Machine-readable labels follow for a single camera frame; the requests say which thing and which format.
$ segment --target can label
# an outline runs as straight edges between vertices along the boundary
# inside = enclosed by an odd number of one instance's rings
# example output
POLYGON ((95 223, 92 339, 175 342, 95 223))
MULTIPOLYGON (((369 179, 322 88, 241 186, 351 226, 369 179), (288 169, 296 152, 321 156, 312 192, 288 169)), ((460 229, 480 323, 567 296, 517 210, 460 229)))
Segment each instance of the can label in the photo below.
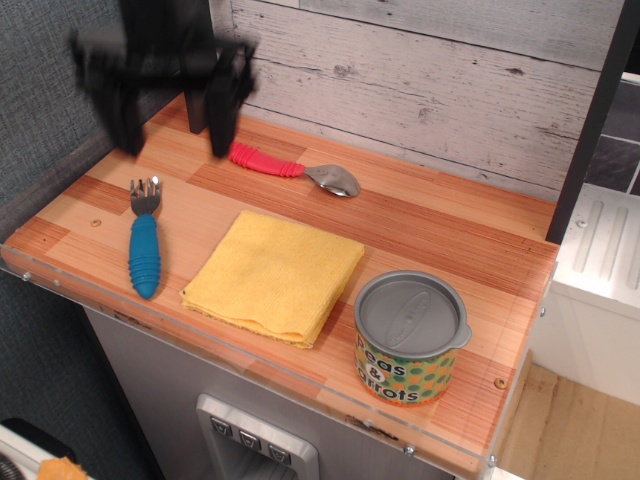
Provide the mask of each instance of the can label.
POLYGON ((435 357, 413 360, 381 352, 356 335, 356 370, 371 393, 396 404, 432 400, 446 389, 456 360, 456 349, 435 357))

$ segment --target blue fork handle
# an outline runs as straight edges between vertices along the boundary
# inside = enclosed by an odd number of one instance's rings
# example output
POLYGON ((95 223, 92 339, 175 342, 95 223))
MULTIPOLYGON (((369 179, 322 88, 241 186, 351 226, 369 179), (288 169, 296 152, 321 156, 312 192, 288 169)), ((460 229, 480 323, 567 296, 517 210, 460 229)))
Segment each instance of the blue fork handle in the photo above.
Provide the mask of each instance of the blue fork handle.
POLYGON ((129 274, 136 292, 151 298, 160 284, 160 249, 156 219, 145 213, 131 226, 129 274))

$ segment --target dispenser button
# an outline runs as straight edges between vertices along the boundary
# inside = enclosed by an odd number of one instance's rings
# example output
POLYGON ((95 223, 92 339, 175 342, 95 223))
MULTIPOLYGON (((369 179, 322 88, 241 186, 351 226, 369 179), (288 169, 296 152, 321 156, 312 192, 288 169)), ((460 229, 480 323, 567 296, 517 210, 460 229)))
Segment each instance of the dispenser button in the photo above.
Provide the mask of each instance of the dispenser button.
POLYGON ((231 425, 229 425, 226 422, 223 422, 222 420, 216 418, 216 417, 211 417, 211 425, 213 426, 213 429, 218 432, 221 435, 224 435, 225 437, 230 437, 231 436, 231 425))
POLYGON ((253 450, 260 451, 260 439, 255 435, 251 435, 243 430, 240 430, 240 440, 244 444, 245 447, 249 447, 253 450))
POLYGON ((286 450, 282 450, 280 447, 269 444, 269 455, 276 462, 280 462, 283 465, 291 465, 291 455, 286 450))

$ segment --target fork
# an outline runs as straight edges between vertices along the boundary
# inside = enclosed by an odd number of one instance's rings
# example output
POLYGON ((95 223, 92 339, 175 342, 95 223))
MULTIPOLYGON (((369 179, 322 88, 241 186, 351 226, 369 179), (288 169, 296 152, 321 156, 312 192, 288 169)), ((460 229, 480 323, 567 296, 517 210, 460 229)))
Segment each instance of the fork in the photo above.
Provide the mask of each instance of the fork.
POLYGON ((153 212, 160 205, 160 181, 147 178, 146 191, 142 179, 131 180, 131 210, 137 215, 131 226, 129 274, 138 294, 149 299, 160 283, 160 249, 153 212))

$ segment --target plastic lid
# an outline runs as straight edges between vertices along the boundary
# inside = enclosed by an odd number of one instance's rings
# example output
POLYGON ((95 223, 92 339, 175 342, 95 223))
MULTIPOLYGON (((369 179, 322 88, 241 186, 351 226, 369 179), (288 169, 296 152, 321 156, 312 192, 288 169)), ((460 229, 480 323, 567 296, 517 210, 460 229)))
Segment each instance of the plastic lid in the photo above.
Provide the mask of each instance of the plastic lid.
POLYGON ((418 271, 374 278, 358 295, 355 317, 367 341, 398 357, 433 357, 461 348, 471 338, 458 293, 439 278, 418 271))

